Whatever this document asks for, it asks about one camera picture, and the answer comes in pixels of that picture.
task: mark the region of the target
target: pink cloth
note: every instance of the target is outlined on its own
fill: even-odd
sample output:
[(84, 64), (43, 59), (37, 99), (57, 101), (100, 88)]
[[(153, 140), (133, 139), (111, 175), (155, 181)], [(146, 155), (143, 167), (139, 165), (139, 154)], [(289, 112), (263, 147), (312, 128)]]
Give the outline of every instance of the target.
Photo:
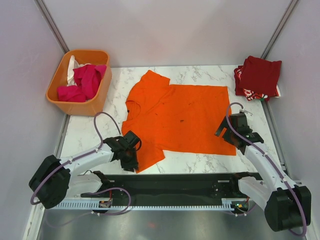
[(75, 68), (74, 82), (77, 86), (60, 86), (57, 88), (58, 99), (63, 102), (83, 103), (93, 99), (98, 92), (101, 79), (105, 75), (106, 65), (87, 64)]

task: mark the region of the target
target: white rack strip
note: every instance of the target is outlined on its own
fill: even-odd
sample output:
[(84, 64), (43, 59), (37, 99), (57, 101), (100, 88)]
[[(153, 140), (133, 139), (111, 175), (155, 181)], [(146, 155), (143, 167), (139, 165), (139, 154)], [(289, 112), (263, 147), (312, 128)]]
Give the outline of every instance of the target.
[[(122, 210), (126, 206), (101, 207), (101, 200), (63, 200), (52, 209), (59, 210)], [(230, 200), (222, 200), (222, 205), (208, 206), (130, 206), (128, 210), (153, 211), (233, 211)]]

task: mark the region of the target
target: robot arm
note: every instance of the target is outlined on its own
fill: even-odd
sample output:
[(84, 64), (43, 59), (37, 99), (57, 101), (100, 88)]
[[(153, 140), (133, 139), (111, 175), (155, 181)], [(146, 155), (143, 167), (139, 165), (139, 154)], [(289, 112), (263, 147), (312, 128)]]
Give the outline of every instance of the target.
[(95, 166), (120, 160), (121, 167), (133, 172), (138, 169), (135, 146), (141, 140), (131, 131), (125, 136), (110, 137), (102, 146), (93, 147), (77, 155), (57, 159), (54, 155), (46, 157), (29, 182), (35, 192), (42, 181), (61, 164), (70, 161), (55, 172), (40, 188), (36, 196), (46, 209), (58, 205), (65, 197), (74, 197), (83, 193), (95, 193), (102, 185), (100, 172), (79, 175)]
[(267, 146), (260, 135), (250, 129), (244, 112), (231, 114), (229, 120), (237, 133), (264, 152), (264, 154), (261, 153), (257, 147), (235, 135), (229, 127), (226, 117), (224, 118), (215, 135), (219, 137), (222, 130), (226, 129), (222, 136), (223, 139), (236, 146), (253, 163), (263, 179), (263, 182), (259, 182), (248, 172), (236, 173), (231, 180), (234, 191), (247, 195), (263, 209), (269, 226), (277, 232), (303, 226), (298, 205), (290, 192), (292, 189), (302, 206), (306, 224), (309, 225), (311, 222), (311, 193), (309, 189), (306, 186), (298, 186), (272, 157), (268, 155), (269, 160), (266, 159)]

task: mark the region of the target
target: tabletop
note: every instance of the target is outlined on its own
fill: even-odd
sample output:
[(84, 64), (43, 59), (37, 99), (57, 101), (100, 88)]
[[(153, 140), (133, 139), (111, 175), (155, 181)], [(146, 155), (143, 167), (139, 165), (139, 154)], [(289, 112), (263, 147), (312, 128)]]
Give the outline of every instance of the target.
[[(170, 78), (170, 84), (226, 86), (230, 103), (239, 102), (244, 109), (253, 114), (248, 124), (254, 132), (260, 134), (268, 148), (268, 153), (280, 164), (276, 147), (259, 100), (247, 101), (244, 96), (235, 95), (234, 69), (237, 65), (212, 66), (158, 66), (158, 67), (121, 67), (112, 68), (112, 81), (108, 90), (103, 111), (114, 117), (121, 128), (127, 119), (126, 99), (132, 87), (140, 78), (152, 70)], [(240, 107), (233, 105), (233, 113)], [(119, 135), (115, 124), (106, 115), (96, 119), (102, 137)], [(99, 137), (94, 128), (94, 118), (89, 116), (70, 116), (61, 157), (72, 156), (98, 145)], [(199, 173), (236, 173), (256, 172), (253, 164), (237, 150), (236, 156), (164, 151), (165, 159), (145, 169), (139, 174), (199, 174)], [(135, 174), (124, 171), (120, 161), (105, 163), (92, 168), (104, 174)]]

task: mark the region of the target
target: white cloth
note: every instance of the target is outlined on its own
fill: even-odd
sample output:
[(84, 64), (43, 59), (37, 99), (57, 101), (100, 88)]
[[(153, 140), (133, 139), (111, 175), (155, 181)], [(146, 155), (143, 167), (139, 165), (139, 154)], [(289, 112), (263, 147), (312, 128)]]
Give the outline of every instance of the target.
[(75, 75), (75, 72), (74, 72), (74, 69), (77, 69), (77, 68), (81, 68), (83, 67), (84, 65), (87, 65), (87, 64), (90, 64), (90, 63), (86, 63), (86, 64), (79, 64), (77, 62), (77, 60), (75, 59), (75, 56), (71, 56), (70, 57), (70, 61), (69, 61), (69, 66), (68, 66), (68, 75), (67, 75), (67, 86), (73, 86), (73, 85), (77, 85), (75, 83), (75, 79), (74, 79), (74, 75)]

